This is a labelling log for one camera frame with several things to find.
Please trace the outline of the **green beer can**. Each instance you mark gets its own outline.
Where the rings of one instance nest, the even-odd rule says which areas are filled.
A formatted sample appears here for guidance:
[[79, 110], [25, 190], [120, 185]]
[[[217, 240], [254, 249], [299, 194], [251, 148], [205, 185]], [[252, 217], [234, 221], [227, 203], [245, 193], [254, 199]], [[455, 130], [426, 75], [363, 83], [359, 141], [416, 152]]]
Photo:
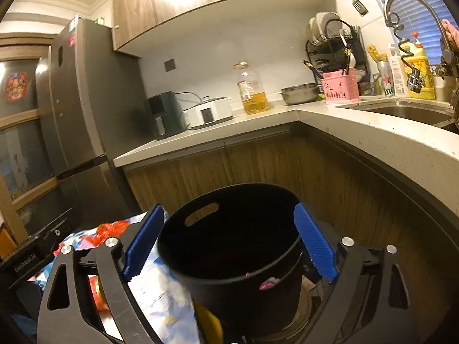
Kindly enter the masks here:
[[384, 95], [386, 97], [391, 97], [394, 95], [394, 83], [392, 78], [392, 71], [390, 64], [387, 60], [379, 60], [377, 62], [377, 68], [380, 74], [382, 81], [382, 87], [384, 90]]

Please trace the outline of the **wooden lower cabinets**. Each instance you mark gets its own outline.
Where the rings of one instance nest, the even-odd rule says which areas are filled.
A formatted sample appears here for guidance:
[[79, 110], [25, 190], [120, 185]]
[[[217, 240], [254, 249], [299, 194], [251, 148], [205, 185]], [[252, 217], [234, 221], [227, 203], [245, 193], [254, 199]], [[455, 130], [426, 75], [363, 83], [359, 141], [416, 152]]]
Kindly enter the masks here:
[[125, 174], [142, 209], [174, 212], [208, 191], [273, 183], [317, 220], [372, 248], [393, 244], [419, 334], [458, 320], [458, 226], [433, 195], [373, 156], [304, 124], [213, 141], [131, 163]]

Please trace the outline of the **black air fryer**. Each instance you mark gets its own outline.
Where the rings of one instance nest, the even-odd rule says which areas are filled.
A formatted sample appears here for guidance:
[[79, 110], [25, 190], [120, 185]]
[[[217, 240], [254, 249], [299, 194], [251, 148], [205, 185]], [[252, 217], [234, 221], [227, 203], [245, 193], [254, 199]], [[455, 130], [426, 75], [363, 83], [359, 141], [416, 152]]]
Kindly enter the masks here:
[[163, 92], [149, 97], [146, 106], [153, 118], [156, 140], [185, 132], [182, 110], [174, 92]]

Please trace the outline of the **white plastic bottle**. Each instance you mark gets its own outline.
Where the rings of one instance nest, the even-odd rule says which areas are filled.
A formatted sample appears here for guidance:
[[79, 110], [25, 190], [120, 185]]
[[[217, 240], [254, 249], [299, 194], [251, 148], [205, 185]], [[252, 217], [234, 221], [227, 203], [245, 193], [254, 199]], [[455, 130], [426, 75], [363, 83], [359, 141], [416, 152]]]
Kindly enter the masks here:
[[397, 97], [409, 97], [409, 90], [406, 86], [407, 77], [404, 69], [404, 64], [401, 61], [401, 56], [398, 53], [398, 48], [395, 44], [388, 45], [389, 50], [389, 64], [391, 67], [394, 92]]

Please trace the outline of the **black trash bin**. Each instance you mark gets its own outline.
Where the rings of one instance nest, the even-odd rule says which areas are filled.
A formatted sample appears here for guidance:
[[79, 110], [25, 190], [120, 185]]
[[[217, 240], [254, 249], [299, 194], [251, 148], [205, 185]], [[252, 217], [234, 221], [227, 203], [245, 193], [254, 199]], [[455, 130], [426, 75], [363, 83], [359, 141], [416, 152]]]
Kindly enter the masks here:
[[161, 259], [192, 299], [239, 335], [260, 337], [293, 320], [304, 245], [299, 198], [277, 185], [244, 183], [179, 208], [157, 240]]

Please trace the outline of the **window blinds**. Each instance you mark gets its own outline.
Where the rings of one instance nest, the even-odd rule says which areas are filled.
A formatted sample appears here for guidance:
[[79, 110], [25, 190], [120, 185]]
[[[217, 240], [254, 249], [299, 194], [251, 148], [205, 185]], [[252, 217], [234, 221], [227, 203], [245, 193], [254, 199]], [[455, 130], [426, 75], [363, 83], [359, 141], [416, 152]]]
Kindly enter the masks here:
[[[457, 23], [443, 0], [426, 0], [426, 2], [435, 10], [440, 19], [447, 19], [453, 24]], [[404, 30], [400, 32], [401, 36], [412, 38], [414, 32], [418, 33], [429, 63], [438, 65], [442, 55], [441, 35], [428, 10], [415, 0], [396, 0], [393, 2], [391, 10], [399, 15], [400, 21], [404, 25]]]

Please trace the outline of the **steel kitchen sink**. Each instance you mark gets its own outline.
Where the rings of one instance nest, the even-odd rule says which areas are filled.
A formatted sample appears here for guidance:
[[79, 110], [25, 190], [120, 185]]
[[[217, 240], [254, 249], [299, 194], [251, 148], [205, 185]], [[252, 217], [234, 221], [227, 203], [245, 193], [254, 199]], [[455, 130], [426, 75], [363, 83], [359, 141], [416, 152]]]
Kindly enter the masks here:
[[447, 103], [423, 99], [378, 99], [342, 105], [340, 108], [395, 116], [458, 134], [454, 111]]

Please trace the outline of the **chrome kitchen faucet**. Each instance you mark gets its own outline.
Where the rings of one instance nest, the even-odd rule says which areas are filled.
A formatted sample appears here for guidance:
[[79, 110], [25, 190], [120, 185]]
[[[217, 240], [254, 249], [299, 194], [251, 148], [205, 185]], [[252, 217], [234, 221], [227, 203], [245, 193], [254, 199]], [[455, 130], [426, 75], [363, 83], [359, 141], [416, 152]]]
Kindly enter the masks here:
[[436, 71], [432, 71], [427, 49], [419, 39], [419, 32], [414, 30], [411, 36], [404, 34], [402, 18], [393, 8], [396, 1], [384, 0], [384, 21], [398, 40], [398, 61], [405, 80], [405, 92], [413, 99], [434, 100], [436, 75], [442, 79], [458, 80], [458, 44], [454, 42], [454, 35], [446, 30], [447, 21], [440, 19], [426, 0], [412, 0], [431, 15], [439, 30], [439, 64]]

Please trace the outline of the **blue floral tablecloth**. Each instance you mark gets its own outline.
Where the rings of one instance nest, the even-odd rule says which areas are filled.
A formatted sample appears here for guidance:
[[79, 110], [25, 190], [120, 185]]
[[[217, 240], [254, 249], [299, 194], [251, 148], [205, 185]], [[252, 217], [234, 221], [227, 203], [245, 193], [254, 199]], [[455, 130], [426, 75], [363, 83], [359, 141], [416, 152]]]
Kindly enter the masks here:
[[[131, 224], [137, 223], [147, 213], [127, 220]], [[96, 248], [88, 240], [88, 237], [95, 235], [95, 233], [96, 230], [91, 229], [70, 234], [59, 245], [55, 259], [65, 245], [71, 245], [77, 251]], [[142, 271], [129, 281], [128, 287], [149, 324], [160, 337], [160, 343], [199, 343], [199, 328], [190, 294], [172, 276], [168, 267], [161, 260], [157, 249], [157, 239]], [[97, 312], [107, 333], [119, 338], [120, 334], [110, 311]]]

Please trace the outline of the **red soda can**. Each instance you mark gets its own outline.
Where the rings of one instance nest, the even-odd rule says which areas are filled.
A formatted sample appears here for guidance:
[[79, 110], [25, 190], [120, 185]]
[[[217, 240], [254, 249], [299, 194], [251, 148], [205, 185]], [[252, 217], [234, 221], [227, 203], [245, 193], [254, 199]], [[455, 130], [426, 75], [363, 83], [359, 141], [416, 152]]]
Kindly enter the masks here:
[[109, 311], [100, 278], [95, 275], [90, 275], [89, 282], [97, 311]]

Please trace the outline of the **stainless steel refrigerator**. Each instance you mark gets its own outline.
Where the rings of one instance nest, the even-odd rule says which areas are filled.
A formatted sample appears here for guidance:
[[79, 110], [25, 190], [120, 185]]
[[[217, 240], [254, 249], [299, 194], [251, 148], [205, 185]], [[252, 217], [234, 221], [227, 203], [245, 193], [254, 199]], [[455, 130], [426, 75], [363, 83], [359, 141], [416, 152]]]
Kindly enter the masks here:
[[77, 15], [39, 60], [36, 95], [50, 165], [82, 226], [139, 214], [114, 163], [153, 139], [138, 59], [113, 49], [110, 28]]

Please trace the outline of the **cooking oil bottle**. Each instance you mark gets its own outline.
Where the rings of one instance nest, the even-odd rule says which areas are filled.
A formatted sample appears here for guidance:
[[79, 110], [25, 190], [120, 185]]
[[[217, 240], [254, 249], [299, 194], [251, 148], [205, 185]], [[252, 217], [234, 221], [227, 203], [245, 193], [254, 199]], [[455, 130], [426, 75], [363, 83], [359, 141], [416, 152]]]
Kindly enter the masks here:
[[258, 114], [269, 110], [269, 101], [259, 74], [246, 60], [236, 63], [234, 70], [237, 71], [239, 76], [237, 87], [245, 113], [247, 115]]

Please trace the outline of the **hanging spatula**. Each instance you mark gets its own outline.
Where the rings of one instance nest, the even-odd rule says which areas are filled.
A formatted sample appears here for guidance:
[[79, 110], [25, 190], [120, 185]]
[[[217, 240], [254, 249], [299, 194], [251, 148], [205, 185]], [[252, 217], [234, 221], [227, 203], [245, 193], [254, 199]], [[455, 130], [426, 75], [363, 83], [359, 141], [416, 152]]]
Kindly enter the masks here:
[[365, 16], [368, 13], [368, 9], [360, 0], [352, 0], [352, 6], [361, 16]]

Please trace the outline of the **stainless steel bowl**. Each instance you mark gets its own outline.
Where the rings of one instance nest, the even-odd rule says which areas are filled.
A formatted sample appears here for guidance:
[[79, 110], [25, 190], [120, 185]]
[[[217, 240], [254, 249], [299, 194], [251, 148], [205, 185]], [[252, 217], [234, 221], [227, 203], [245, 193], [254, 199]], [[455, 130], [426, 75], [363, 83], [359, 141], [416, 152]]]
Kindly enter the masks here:
[[316, 83], [307, 83], [284, 88], [280, 91], [285, 104], [293, 106], [310, 103], [317, 99], [319, 88]]

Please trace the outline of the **pink utensil basket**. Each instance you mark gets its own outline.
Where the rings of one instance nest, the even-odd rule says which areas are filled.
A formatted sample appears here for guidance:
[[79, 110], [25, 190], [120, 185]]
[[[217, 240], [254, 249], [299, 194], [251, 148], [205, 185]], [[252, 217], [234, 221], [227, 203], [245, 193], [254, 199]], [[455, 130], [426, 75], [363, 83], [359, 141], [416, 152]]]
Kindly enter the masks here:
[[321, 80], [327, 104], [357, 103], [360, 101], [359, 87], [354, 68], [342, 74], [342, 70], [325, 72]]

